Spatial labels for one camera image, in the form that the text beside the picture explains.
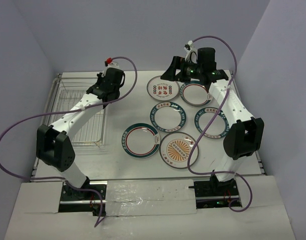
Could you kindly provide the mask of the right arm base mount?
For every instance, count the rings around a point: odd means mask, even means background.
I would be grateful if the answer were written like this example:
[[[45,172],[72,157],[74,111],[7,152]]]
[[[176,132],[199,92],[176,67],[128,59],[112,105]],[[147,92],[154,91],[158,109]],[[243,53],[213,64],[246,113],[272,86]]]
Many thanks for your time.
[[[188,188],[194,190],[197,209],[227,208],[229,204],[232,207],[241,207],[234,179],[219,182],[216,176],[212,175],[207,181],[195,180]]]

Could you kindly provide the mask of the orange sunburst plate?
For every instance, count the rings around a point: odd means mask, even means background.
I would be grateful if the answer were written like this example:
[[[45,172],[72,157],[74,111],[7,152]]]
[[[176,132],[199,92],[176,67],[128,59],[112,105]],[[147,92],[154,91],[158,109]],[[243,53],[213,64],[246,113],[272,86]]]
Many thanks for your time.
[[[161,141],[159,154],[168,166],[186,169],[188,157],[195,142],[195,139],[187,133],[169,133]]]

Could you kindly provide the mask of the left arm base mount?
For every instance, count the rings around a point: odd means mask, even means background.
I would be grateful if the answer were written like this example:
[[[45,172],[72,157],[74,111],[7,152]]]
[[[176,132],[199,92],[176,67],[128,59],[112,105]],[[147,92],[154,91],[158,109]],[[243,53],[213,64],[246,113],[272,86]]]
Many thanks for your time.
[[[105,197],[107,190],[106,181],[91,181],[90,189],[100,193],[103,206],[101,216],[106,215],[105,212]],[[92,213],[93,216],[98,216],[100,213],[100,197],[92,191],[75,191],[65,183],[62,186],[60,203],[58,211],[60,213]]]

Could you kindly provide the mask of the red character plate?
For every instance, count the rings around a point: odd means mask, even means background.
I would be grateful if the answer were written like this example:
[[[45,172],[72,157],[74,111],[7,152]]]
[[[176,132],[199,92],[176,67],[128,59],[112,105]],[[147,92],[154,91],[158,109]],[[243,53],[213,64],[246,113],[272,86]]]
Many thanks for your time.
[[[178,97],[180,86],[177,82],[162,80],[161,76],[151,78],[146,90],[148,95],[157,101],[171,101]]]

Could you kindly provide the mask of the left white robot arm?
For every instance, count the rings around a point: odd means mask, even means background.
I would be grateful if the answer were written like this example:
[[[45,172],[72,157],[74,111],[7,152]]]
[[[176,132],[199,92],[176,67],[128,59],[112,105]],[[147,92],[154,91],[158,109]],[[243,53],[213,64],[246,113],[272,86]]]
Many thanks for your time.
[[[86,184],[88,178],[74,163],[76,155],[71,139],[108,102],[119,98],[120,87],[125,81],[125,73],[114,67],[107,68],[97,77],[96,83],[86,90],[68,113],[37,130],[37,158],[55,168],[73,186],[72,192],[79,199],[87,198],[91,190]]]

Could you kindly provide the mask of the teal ring lettered plate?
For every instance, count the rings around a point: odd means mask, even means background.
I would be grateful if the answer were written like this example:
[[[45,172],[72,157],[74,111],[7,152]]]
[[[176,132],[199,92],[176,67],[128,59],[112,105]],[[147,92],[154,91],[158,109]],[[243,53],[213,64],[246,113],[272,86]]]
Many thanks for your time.
[[[179,131],[184,127],[186,120],[185,110],[171,101],[158,103],[150,111],[151,124],[165,133]]]

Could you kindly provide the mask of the teal red rim plate front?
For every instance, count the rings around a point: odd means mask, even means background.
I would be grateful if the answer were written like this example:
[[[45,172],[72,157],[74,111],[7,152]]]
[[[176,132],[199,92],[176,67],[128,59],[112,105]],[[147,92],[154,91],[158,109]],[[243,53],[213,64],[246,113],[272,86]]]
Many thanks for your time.
[[[147,123],[136,123],[122,134],[121,145],[131,157],[144,159],[154,155],[160,147],[161,137],[156,128]]]

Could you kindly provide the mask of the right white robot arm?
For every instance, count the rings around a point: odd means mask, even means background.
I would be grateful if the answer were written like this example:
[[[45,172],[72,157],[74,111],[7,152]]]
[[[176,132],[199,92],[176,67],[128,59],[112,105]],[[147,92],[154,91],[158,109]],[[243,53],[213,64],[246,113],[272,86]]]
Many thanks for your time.
[[[234,178],[241,163],[260,148],[264,122],[246,109],[236,92],[230,88],[231,78],[224,70],[216,68],[214,48],[196,49],[188,43],[185,50],[185,57],[173,57],[161,79],[182,83],[199,80],[221,106],[228,120],[229,130],[223,140],[225,153],[215,169],[217,179],[210,183],[211,192],[219,196],[227,190],[227,181]]]

